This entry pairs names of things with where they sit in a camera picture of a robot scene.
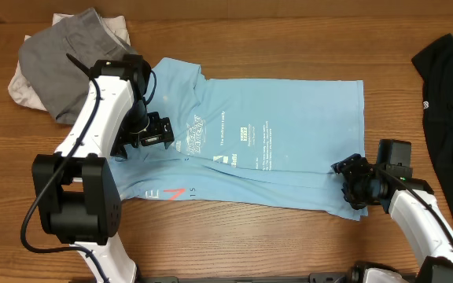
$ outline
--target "wooden surface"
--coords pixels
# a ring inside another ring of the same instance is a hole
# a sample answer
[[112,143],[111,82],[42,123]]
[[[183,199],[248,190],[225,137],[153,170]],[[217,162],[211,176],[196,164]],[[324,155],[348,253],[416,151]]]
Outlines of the wooden surface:
[[0,22],[50,23],[89,7],[128,20],[453,15],[453,0],[0,0]]
[[[35,197],[31,163],[36,154],[54,151],[69,131],[45,112],[16,105],[6,89],[24,35],[45,27],[0,25],[0,281],[91,276],[77,254],[35,255],[19,240]],[[129,22],[128,28],[151,65],[162,57],[198,63],[207,78],[362,79],[366,156],[374,160],[381,138],[412,142],[414,176],[434,188],[451,221],[425,146],[422,80],[411,58],[453,32],[453,16]],[[146,276],[305,275],[347,270],[359,259],[418,269],[401,230],[380,208],[354,222],[249,204],[130,200],[120,236]],[[58,244],[36,217],[28,238],[41,247]]]

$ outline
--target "wooden table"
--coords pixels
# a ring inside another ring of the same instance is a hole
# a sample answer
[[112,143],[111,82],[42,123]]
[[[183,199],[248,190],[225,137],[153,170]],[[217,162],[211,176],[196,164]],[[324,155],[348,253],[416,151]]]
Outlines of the wooden table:
[[[38,153],[52,153],[69,131],[47,113],[15,104],[6,89],[24,35],[47,26],[0,25],[0,281],[91,277],[74,252],[36,255],[19,239],[35,197],[31,163]],[[425,145],[422,80],[411,58],[453,32],[453,16],[129,22],[128,29],[151,65],[162,57],[198,63],[207,78],[362,79],[366,156],[374,160],[381,138],[410,141],[414,176],[434,188],[451,222]],[[380,208],[354,222],[250,204],[130,200],[120,236],[146,276],[305,275],[347,270],[359,259],[418,269],[401,230]],[[28,238],[41,247],[58,244],[37,217]]]

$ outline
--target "wire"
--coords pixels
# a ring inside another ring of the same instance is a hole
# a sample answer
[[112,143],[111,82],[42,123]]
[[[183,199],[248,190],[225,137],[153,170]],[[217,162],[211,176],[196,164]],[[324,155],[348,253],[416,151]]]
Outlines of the wire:
[[382,175],[384,175],[386,178],[391,178],[395,182],[397,182],[399,185],[401,185],[403,188],[405,188],[408,192],[410,192],[418,202],[422,204],[422,206],[431,213],[431,215],[434,217],[436,222],[438,222],[438,225],[440,225],[441,229],[443,230],[445,237],[447,237],[449,244],[453,248],[453,236],[450,234],[450,231],[448,230],[447,226],[441,220],[441,217],[433,210],[433,207],[431,205],[427,204],[411,187],[407,186],[405,182],[401,181],[397,177],[389,174],[387,171],[379,168],[379,167],[374,167],[377,171],[379,171]]
[[155,83],[153,84],[153,90],[151,91],[148,100],[145,102],[145,105],[148,105],[151,100],[153,100],[153,95],[155,94],[155,89],[157,88],[157,75],[155,75],[153,70],[151,70],[151,73],[153,74],[153,78],[155,78]]
[[94,109],[92,110],[92,113],[90,114],[89,119],[87,120],[87,123],[85,124],[85,127],[83,128],[82,132],[79,134],[79,137],[76,139],[75,144],[73,145],[71,151],[68,153],[68,155],[62,160],[61,164],[57,167],[55,172],[53,173],[52,177],[48,180],[46,185],[43,187],[42,191],[39,193],[39,195],[36,197],[35,201],[32,203],[31,207],[28,210],[28,213],[25,215],[24,221],[22,222],[22,227],[20,228],[20,241],[22,242],[22,245],[30,252],[34,253],[53,253],[53,252],[67,252],[67,251],[78,251],[78,252],[84,252],[85,257],[92,259],[92,262],[94,263],[95,267],[98,270],[98,273],[101,275],[101,278],[104,283],[109,283],[109,279],[106,277],[101,264],[98,262],[98,260],[95,258],[95,255],[92,253],[91,250],[85,247],[81,246],[75,246],[75,247],[61,247],[61,248],[35,248],[31,246],[28,243],[28,240],[26,238],[26,231],[28,229],[28,224],[29,221],[31,220],[32,214],[35,212],[36,208],[38,207],[39,201],[43,198],[45,195],[46,191],[52,186],[52,184],[55,182],[55,179],[59,176],[59,174],[62,173],[64,170],[64,167],[66,166],[66,163],[71,159],[73,154],[75,154],[76,150],[81,146],[82,140],[87,134],[88,128],[92,124],[92,121],[94,120],[95,114],[98,111],[99,108],[99,103],[101,101],[101,90],[99,89],[98,83],[95,81],[95,79],[90,79],[92,83],[95,86],[96,90],[96,98],[95,98],[95,104],[94,104]]

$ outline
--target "gray fabric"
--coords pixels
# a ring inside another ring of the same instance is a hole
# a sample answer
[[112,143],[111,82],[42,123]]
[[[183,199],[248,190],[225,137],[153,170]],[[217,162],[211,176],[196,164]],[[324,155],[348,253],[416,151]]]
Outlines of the gray fabric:
[[126,53],[136,53],[122,39],[120,43],[103,28],[95,9],[89,8],[26,40],[19,50],[20,68],[50,115],[58,123],[73,124],[89,83],[66,53],[90,68],[99,59],[121,60]]

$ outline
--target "blue cloth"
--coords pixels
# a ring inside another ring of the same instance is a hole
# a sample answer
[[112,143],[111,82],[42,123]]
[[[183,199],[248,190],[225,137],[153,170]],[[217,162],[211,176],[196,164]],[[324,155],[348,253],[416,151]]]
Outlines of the blue cloth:
[[[110,160],[123,199],[225,200],[328,211],[359,219],[330,165],[364,155],[363,83],[210,79],[164,58],[148,108],[175,142]],[[150,80],[148,89],[153,88]]]

